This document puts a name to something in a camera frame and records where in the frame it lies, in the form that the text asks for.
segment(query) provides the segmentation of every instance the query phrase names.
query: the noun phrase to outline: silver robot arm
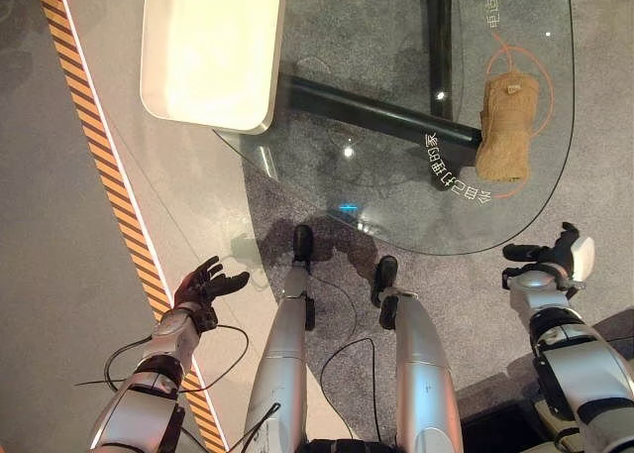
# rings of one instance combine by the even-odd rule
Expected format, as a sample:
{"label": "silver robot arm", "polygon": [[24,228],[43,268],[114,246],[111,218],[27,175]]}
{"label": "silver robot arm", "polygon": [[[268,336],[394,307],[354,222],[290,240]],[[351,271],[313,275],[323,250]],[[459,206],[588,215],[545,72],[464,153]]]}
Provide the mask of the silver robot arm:
{"label": "silver robot arm", "polygon": [[175,308],[156,326],[134,374],[103,409],[90,435],[91,453],[167,453],[178,443],[185,416],[178,391],[200,335],[218,324],[211,302],[245,286],[249,274],[227,278],[214,257],[189,274]]}
{"label": "silver robot arm", "polygon": [[583,322],[570,297],[594,258],[591,239],[571,224],[554,248],[507,246],[506,258],[535,264],[504,272],[511,305],[530,333],[533,364],[551,412],[575,420],[587,453],[634,452],[634,374]]}

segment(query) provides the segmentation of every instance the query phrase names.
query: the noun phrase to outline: orange and black striped tape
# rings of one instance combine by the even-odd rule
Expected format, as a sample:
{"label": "orange and black striped tape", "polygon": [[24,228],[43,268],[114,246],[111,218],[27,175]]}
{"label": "orange and black striped tape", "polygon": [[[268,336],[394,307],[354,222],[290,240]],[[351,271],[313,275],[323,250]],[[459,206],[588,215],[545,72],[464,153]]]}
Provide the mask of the orange and black striped tape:
{"label": "orange and black striped tape", "polygon": [[[88,148],[97,165],[143,290],[155,318],[159,320],[170,309],[170,301],[159,274],[159,264],[149,248],[151,241],[134,202],[134,194],[116,156],[98,98],[90,83],[89,72],[84,66],[81,46],[68,17],[67,4],[65,0],[41,0],[41,3]],[[185,377],[183,387],[188,390],[201,388],[194,369]],[[212,413],[209,398],[205,393],[188,393],[186,397],[206,447],[213,452],[224,452],[225,442]]]}

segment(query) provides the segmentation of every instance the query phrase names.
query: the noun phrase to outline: glass table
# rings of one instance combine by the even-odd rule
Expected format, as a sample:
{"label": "glass table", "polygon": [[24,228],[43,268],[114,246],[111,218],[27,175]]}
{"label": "glass table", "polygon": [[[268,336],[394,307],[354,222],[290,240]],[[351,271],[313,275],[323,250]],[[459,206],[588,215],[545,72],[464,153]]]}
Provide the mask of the glass table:
{"label": "glass table", "polygon": [[[509,57],[540,83],[530,175],[488,182],[474,168],[479,112]],[[451,255],[504,243],[539,215],[573,120],[570,0],[286,0],[273,122],[219,135],[333,217]]]}

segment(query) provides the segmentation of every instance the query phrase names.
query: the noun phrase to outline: wire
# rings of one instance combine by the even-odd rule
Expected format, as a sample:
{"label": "wire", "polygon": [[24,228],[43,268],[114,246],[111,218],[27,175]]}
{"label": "wire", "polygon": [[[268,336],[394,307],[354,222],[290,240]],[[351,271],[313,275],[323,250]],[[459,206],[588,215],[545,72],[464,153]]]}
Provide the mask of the wire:
{"label": "wire", "polygon": [[117,349],[115,352],[113,352],[110,355],[110,357],[108,358],[108,360],[103,366],[103,377],[105,379],[105,383],[108,384],[108,387],[110,388],[112,392],[116,392],[118,390],[117,386],[115,386],[114,384],[114,381],[110,377],[110,366],[112,366],[112,363],[114,362],[114,360],[117,357],[119,357],[121,354],[123,354],[124,352],[132,349],[133,347],[141,346],[142,344],[145,344],[146,342],[150,342],[151,340],[152,340],[152,335],[144,337],[143,339],[139,339],[138,341],[131,342],[130,344],[120,347],[119,349]]}
{"label": "wire", "polygon": [[[112,382],[124,382],[127,379],[112,379]],[[73,384],[73,387],[81,387],[81,386],[92,386],[95,384],[107,384],[108,381],[89,381],[89,382],[80,382],[79,384]]]}
{"label": "wire", "polygon": [[634,339],[634,335],[632,335],[632,336],[623,336],[623,337],[614,337],[612,339],[605,339],[605,342],[629,341],[631,339]]}
{"label": "wire", "polygon": [[[249,435],[249,438],[247,438],[247,441],[245,442],[244,446],[242,447],[242,450],[240,450],[240,453],[245,453],[247,451],[247,448],[249,447],[249,444],[251,443],[251,440],[254,439],[254,436],[256,436],[256,433],[258,433],[258,430],[262,427],[262,425],[264,425],[264,422],[271,415],[273,415],[275,412],[277,412],[279,410],[280,407],[281,407],[281,405],[278,402],[275,402],[273,405],[270,406],[270,408],[264,414],[262,419],[258,423],[256,423],[256,425],[252,428],[251,434]],[[232,446],[229,449],[229,451],[227,451],[227,453],[230,453],[234,448],[236,448],[236,446],[238,446],[238,444],[240,444],[240,442],[243,440],[243,438],[241,438],[240,441],[236,442],[236,444],[234,446]]]}
{"label": "wire", "polygon": [[[105,378],[104,381],[92,381],[92,382],[84,382],[78,385],[81,386],[86,386],[86,385],[91,385],[91,384],[108,384],[108,387],[110,388],[110,390],[112,392],[116,392],[117,386],[114,385],[115,382],[123,382],[127,379],[117,379],[117,380],[113,380],[110,377],[110,367],[112,366],[112,363],[114,362],[114,360],[119,357],[121,354],[123,354],[124,352],[137,347],[137,346],[141,346],[142,344],[145,344],[147,342],[150,342],[152,340],[152,335],[144,337],[143,339],[139,339],[138,341],[132,342],[130,344],[127,344],[119,349],[117,349],[115,352],[113,352],[110,357],[108,358],[108,360],[106,361],[106,364],[103,366],[103,377]],[[202,449],[202,451],[207,452],[207,448],[204,447],[204,445],[202,443],[200,443],[196,437],[189,431],[187,430],[187,428],[185,428],[184,426],[180,427],[180,431],[182,431],[187,437],[189,437],[189,439],[191,441],[193,441],[199,448]]]}
{"label": "wire", "polygon": [[231,329],[231,330],[234,330],[234,331],[238,331],[243,336],[245,336],[245,341],[246,342],[245,342],[245,348],[243,349],[242,354],[240,354],[240,357],[238,359],[236,359],[236,361],[231,366],[229,366],[229,368],[225,372],[223,372],[220,376],[218,376],[216,378],[216,380],[213,381],[212,383],[208,384],[205,387],[201,387],[200,389],[180,390],[180,391],[178,391],[179,394],[190,394],[190,393],[194,393],[194,392],[203,392],[203,391],[206,391],[208,389],[211,389],[218,382],[220,382],[227,374],[229,374],[232,371],[232,369],[234,367],[236,367],[238,365],[238,363],[240,361],[242,361],[242,359],[247,354],[247,350],[249,349],[249,335],[243,329],[241,329],[240,327],[236,327],[236,326],[228,326],[226,324],[218,324],[216,327],[220,327],[222,329]]}
{"label": "wire", "polygon": [[[242,359],[247,354],[247,350],[249,349],[249,335],[243,329],[241,329],[239,327],[235,327],[235,326],[229,326],[229,325],[226,325],[226,324],[218,324],[218,326],[216,326],[216,327],[220,327],[222,329],[232,329],[234,331],[239,331],[240,333],[242,333],[245,336],[246,344],[245,344],[245,348],[244,348],[242,354],[240,354],[240,357],[231,366],[229,366],[229,369],[227,369],[225,372],[223,372],[218,378],[216,378],[215,381],[213,381],[208,386],[206,386],[206,387],[204,387],[202,389],[192,389],[192,390],[179,391],[180,394],[201,392],[201,391],[205,391],[205,390],[211,388],[216,383],[218,383],[221,379],[223,379],[227,374],[229,374],[231,372],[231,370],[234,367],[236,367],[236,365],[240,361],[242,361]],[[79,383],[79,384],[75,384],[74,386],[77,387],[77,386],[90,386],[90,385],[95,385],[95,384],[107,384],[112,392],[116,392],[118,389],[117,389],[117,386],[115,386],[114,383],[115,382],[124,382],[127,379],[112,379],[110,377],[110,368],[112,366],[112,363],[115,361],[115,359],[117,359],[117,357],[119,357],[124,352],[126,352],[126,351],[128,351],[128,350],[130,350],[130,349],[132,349],[134,347],[137,347],[137,346],[140,346],[142,344],[145,344],[145,343],[147,343],[147,342],[149,342],[151,340],[152,340],[152,336],[150,335],[150,336],[144,337],[143,339],[139,339],[138,341],[135,341],[135,342],[132,342],[130,344],[127,344],[127,345],[117,349],[115,352],[113,352],[110,355],[110,357],[108,357],[108,360],[106,361],[106,363],[105,363],[105,365],[103,367],[103,376],[104,376],[104,380],[103,381],[82,382],[82,383]],[[258,431],[258,429],[264,424],[264,422],[271,415],[273,415],[278,409],[279,409],[279,403],[274,403],[273,406],[268,410],[268,412],[263,416],[263,418],[252,429],[250,429],[247,433],[245,433],[245,436],[243,436],[238,441],[238,443],[236,443],[236,445],[234,445],[232,448],[230,448],[229,452],[232,451],[241,441],[243,441],[248,434],[253,433],[255,435],[255,432]],[[209,450],[207,450],[207,448],[202,443],[200,443],[200,441],[198,441],[198,439],[189,430],[187,430],[184,426],[180,427],[180,431],[182,431],[196,446],[198,446],[198,448],[200,448],[201,451],[204,451],[204,452],[208,453]],[[253,436],[250,437],[249,441],[245,445],[245,448],[243,448],[243,452],[246,450],[246,448],[249,445],[249,443],[251,442],[252,438],[253,438]]]}
{"label": "wire", "polygon": [[200,443],[198,439],[193,435],[193,433],[191,433],[191,431],[189,431],[184,426],[180,427],[180,431],[182,431],[191,441],[193,441],[196,444],[196,446],[198,446],[198,448],[200,448],[205,453],[209,453],[209,450],[205,447],[205,445]]}
{"label": "wire", "polygon": [[[234,444],[234,446],[232,446],[231,448],[229,448],[227,450],[227,453],[231,453],[232,451],[234,451],[236,449],[236,447],[242,443],[245,438],[247,438],[247,436],[249,436],[249,439],[247,440],[247,443],[245,444],[245,446],[242,449],[241,453],[244,453],[245,451],[247,451],[247,447],[249,446],[249,444],[251,443],[251,440],[254,438],[254,436],[256,435],[256,433],[258,432],[258,430],[260,428],[262,428],[262,425],[264,425],[264,422],[268,420],[268,418],[273,415],[276,411],[279,410],[279,408],[281,407],[281,405],[278,402],[275,402],[273,405],[270,406],[270,408],[266,411],[266,413],[263,415],[263,417],[258,420],[258,423],[256,423],[254,426],[252,426],[251,428],[249,428],[249,430],[247,430],[247,432]],[[202,450],[208,453],[209,450],[207,450],[207,448],[205,448],[204,445],[202,445],[202,443],[200,443],[196,437],[194,435],[192,435],[189,431],[187,431],[186,429],[181,427],[181,430],[189,437],[190,440],[192,440],[194,443],[196,443],[196,445],[198,445],[198,447]]]}
{"label": "wire", "polygon": [[336,285],[334,283],[331,283],[331,282],[328,282],[326,280],[323,280],[323,279],[321,279],[319,277],[314,276],[313,274],[311,274],[310,277],[315,279],[315,280],[317,280],[320,283],[327,284],[328,286],[331,286],[334,289],[337,289],[338,291],[342,292],[344,294],[344,296],[348,299],[348,302],[350,303],[350,308],[352,309],[353,314],[355,316],[355,320],[353,322],[353,328],[351,329],[350,334],[348,334],[348,339],[353,337],[353,334],[355,334],[355,331],[357,330],[358,317],[357,317],[357,310],[355,309],[355,304],[353,303],[353,299],[351,298],[351,296],[342,287],[340,287],[340,286],[338,286],[338,285]]}
{"label": "wire", "polygon": [[374,427],[376,428],[376,437],[378,438],[378,442],[380,443],[380,442],[382,442],[382,440],[380,438],[380,429],[378,428],[378,415],[376,413],[376,358],[375,358],[376,347],[374,346],[374,341],[372,341],[369,337],[363,337],[361,339],[357,339],[356,341],[349,342],[345,346],[340,347],[339,349],[337,349],[334,352],[334,354],[332,354],[328,358],[328,360],[324,363],[324,365],[321,368],[321,372],[319,373],[319,387],[321,388],[321,393],[323,394],[324,398],[326,399],[326,402],[330,406],[332,406],[332,408],[335,410],[335,413],[337,413],[337,415],[339,415],[339,417],[341,418],[341,421],[343,421],[344,424],[346,425],[346,428],[348,428],[348,433],[350,434],[350,437],[354,438],[353,430],[350,428],[350,425],[344,419],[342,414],[337,410],[337,408],[332,404],[332,402],[330,401],[330,399],[328,398],[328,396],[324,392],[323,380],[324,380],[324,371],[326,370],[326,367],[328,366],[328,364],[330,364],[330,361],[332,361],[335,357],[337,357],[337,355],[339,355],[342,351],[348,349],[351,346],[354,346],[355,344],[363,342],[363,341],[369,341],[370,344],[371,344],[371,347],[372,347],[372,408],[374,410]]}

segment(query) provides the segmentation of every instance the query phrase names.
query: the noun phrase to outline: small brown bag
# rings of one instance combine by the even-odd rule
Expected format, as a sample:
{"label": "small brown bag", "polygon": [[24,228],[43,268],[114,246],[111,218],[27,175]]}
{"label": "small brown bag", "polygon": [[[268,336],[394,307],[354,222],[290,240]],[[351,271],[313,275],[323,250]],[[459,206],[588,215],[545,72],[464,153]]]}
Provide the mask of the small brown bag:
{"label": "small brown bag", "polygon": [[528,177],[528,149],[538,98],[539,82],[517,70],[486,83],[480,113],[482,142],[475,155],[480,178],[516,181]]}

